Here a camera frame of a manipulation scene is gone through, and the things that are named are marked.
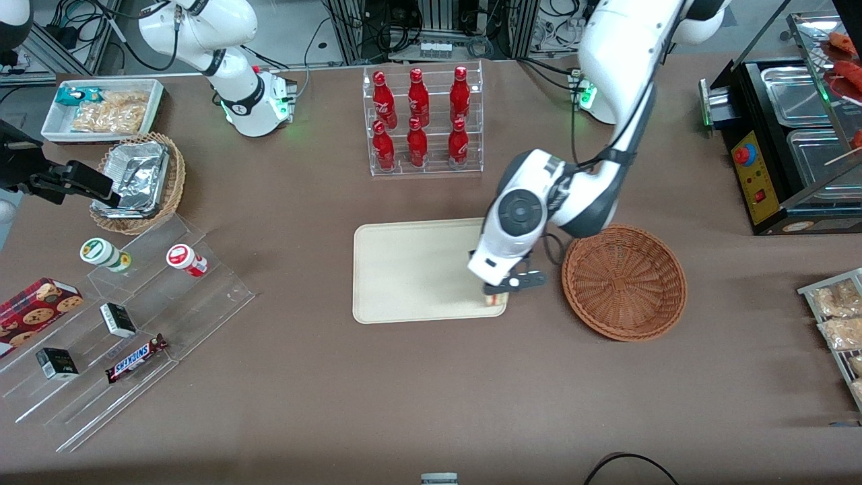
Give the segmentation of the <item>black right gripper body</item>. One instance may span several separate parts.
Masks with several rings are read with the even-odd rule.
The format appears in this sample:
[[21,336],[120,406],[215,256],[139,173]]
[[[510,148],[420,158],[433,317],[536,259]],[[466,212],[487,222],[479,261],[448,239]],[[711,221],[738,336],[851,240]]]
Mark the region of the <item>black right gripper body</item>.
[[1,120],[1,188],[18,191],[18,185],[49,169],[42,142]]

